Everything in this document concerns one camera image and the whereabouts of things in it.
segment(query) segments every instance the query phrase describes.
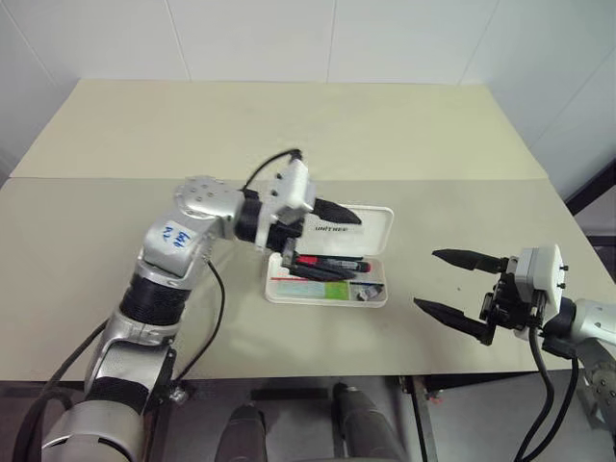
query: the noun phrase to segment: white wall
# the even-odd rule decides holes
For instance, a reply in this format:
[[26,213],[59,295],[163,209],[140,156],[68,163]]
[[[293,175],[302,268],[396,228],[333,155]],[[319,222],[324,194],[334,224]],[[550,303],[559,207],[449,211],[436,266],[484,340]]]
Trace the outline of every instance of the white wall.
[[616,0],[0,0],[0,172],[79,77],[485,82],[566,197],[616,152],[615,15]]

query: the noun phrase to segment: red marker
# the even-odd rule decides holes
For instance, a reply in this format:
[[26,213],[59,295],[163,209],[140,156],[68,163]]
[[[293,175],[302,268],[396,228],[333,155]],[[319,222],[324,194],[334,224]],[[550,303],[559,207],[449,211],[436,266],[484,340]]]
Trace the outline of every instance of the red marker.
[[335,258],[309,257],[307,255],[300,255],[297,257],[297,261],[308,265],[321,264],[357,272],[370,272],[372,269],[370,263],[357,262],[355,260],[336,260]]

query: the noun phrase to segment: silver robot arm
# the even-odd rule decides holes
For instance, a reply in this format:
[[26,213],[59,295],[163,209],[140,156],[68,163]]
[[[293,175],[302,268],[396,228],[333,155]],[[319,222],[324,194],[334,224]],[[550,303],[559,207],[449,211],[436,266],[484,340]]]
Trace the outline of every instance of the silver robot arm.
[[237,237],[260,250],[289,251],[308,213],[361,223],[349,210],[316,198],[300,156],[276,175],[263,202],[256,192],[211,177],[190,178],[179,187],[175,207],[145,235],[130,286],[88,367],[86,399],[46,435],[42,460],[138,462],[141,416],[169,397],[173,340],[216,239]]
[[520,257],[497,258],[469,250],[443,249],[433,255],[465,270],[500,274],[486,294],[479,322],[438,302],[415,303],[437,321],[491,345],[497,327],[527,339],[540,329],[542,349],[565,359],[579,359],[616,442],[616,360],[604,345],[616,346],[616,304],[563,297],[565,272],[557,245],[525,248]]
[[564,309],[563,304],[553,325],[546,324],[543,349],[581,361],[588,387],[616,443],[616,359],[605,348],[616,346],[616,303],[563,301],[570,306]]

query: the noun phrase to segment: green label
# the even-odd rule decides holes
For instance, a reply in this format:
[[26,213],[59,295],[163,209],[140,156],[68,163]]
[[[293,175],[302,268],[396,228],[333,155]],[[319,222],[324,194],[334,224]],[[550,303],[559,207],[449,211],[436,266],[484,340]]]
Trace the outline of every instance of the green label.
[[326,282],[325,298],[328,300],[348,300],[347,282]]

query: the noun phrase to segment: power cord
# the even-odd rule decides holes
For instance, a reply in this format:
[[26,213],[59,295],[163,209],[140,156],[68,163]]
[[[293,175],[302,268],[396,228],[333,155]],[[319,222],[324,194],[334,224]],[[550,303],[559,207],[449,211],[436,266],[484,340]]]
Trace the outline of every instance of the power cord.
[[546,369],[546,364],[543,362],[543,357],[541,356],[541,349],[539,348],[539,340],[537,334],[537,327],[532,326],[528,329],[528,340],[530,342],[530,351],[532,352],[532,357],[535,360],[535,364],[537,365],[537,369],[539,370],[539,374],[543,380],[543,383],[546,387],[546,400],[544,401],[543,407],[541,408],[541,412],[535,419],[535,422],[532,423],[528,433],[526,434],[520,448],[518,449],[518,453],[514,459],[515,462],[522,462],[524,453],[530,444],[530,441],[537,433],[537,430],[544,422],[544,420],[550,414],[550,410],[552,409],[552,405],[554,403],[554,386],[552,385],[552,381],[550,380],[550,376],[548,375],[548,370]]
[[86,350],[107,325],[107,321],[102,322],[91,334],[66,358],[57,371],[43,386],[37,400],[30,406],[26,416],[21,422],[15,445],[13,447],[13,462],[39,462],[41,458],[40,450],[42,445],[42,422],[45,416],[45,409],[49,401],[56,399],[68,410],[72,407],[70,397],[58,389],[58,383],[66,373],[68,368]]
[[574,394],[576,393],[576,387],[578,386],[578,378],[579,378],[579,364],[577,358],[573,358],[571,360],[571,378],[569,379],[569,386],[567,387],[567,392],[565,393],[565,398],[562,400],[562,404],[560,405],[560,410],[558,411],[558,415],[552,424],[552,428],[546,435],[537,448],[535,448],[529,455],[522,459],[522,462],[530,462],[535,459],[548,445],[552,442],[552,439],[560,429],[562,422],[565,420],[565,416],[567,415],[567,411],[569,410],[569,405],[573,400]]
[[252,183],[252,181],[256,178],[256,176],[259,174],[261,170],[263,170],[265,167],[267,167],[272,162],[282,157],[285,157],[285,156],[291,156],[292,159],[299,159],[299,160],[301,160],[302,158],[301,151],[299,149],[288,149],[286,151],[279,152],[278,154],[274,156],[271,156],[269,159],[265,160],[262,164],[260,164],[256,170],[252,172],[252,174],[248,177],[245,185],[242,186],[240,191],[245,191],[248,188],[248,186],[250,186],[250,183]]
[[214,274],[214,277],[216,278],[216,280],[218,281],[218,284],[220,285],[220,309],[218,310],[218,319],[216,321],[216,326],[214,327],[214,331],[212,332],[212,335],[210,336],[210,338],[207,340],[207,342],[205,344],[203,344],[201,349],[192,358],[192,360],[184,368],[184,370],[182,370],[178,374],[178,376],[175,378],[175,383],[176,384],[179,384],[179,382],[186,376],[186,374],[189,373],[189,371],[194,366],[194,364],[201,358],[201,356],[203,356],[203,353],[205,353],[205,351],[210,347],[210,345],[212,344],[212,342],[216,338],[216,336],[218,334],[218,331],[220,330],[220,325],[222,324],[222,315],[224,314],[224,302],[225,302],[225,299],[226,299],[226,292],[224,290],[224,283],[222,282],[222,278],[220,277],[220,274],[218,274],[218,271],[216,271],[216,268],[214,268],[214,265],[212,264],[212,262],[208,262],[208,267],[210,267],[210,270],[212,270],[212,273]]

